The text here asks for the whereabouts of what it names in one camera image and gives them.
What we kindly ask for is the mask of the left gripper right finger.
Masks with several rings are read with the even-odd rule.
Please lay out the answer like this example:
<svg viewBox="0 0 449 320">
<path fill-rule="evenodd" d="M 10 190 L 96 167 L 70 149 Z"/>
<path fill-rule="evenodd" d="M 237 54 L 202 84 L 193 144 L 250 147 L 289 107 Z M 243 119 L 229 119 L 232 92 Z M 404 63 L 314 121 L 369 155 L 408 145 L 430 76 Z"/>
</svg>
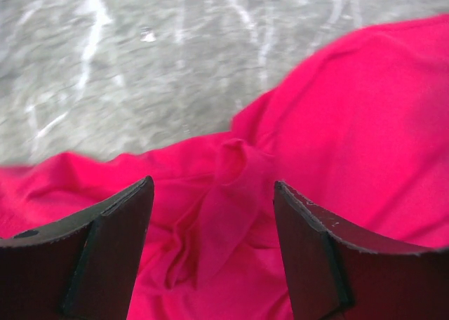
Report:
<svg viewBox="0 0 449 320">
<path fill-rule="evenodd" d="M 447 319 L 448 250 L 391 239 L 284 182 L 274 212 L 295 319 Z"/>
</svg>

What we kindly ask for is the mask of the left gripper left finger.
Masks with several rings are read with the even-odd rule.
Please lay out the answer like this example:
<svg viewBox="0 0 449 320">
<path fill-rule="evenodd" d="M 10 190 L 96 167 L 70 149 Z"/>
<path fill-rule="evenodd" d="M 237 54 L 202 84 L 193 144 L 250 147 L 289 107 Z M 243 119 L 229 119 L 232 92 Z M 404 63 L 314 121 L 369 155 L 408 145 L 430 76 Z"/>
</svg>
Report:
<svg viewBox="0 0 449 320">
<path fill-rule="evenodd" d="M 2 319 L 125 319 L 154 200 L 146 177 L 1 240 Z"/>
</svg>

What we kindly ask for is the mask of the pink t shirt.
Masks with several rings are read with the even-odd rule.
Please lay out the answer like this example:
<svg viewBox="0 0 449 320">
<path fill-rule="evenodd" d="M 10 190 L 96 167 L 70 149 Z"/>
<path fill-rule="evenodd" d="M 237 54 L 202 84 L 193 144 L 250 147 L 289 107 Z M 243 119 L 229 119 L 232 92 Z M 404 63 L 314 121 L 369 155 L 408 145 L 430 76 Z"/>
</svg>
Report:
<svg viewBox="0 0 449 320">
<path fill-rule="evenodd" d="M 1 167 L 1 235 L 151 176 L 130 319 L 291 319 L 274 183 L 381 235 L 448 244 L 448 16 L 366 27 L 322 48 L 230 129 L 99 162 Z"/>
</svg>

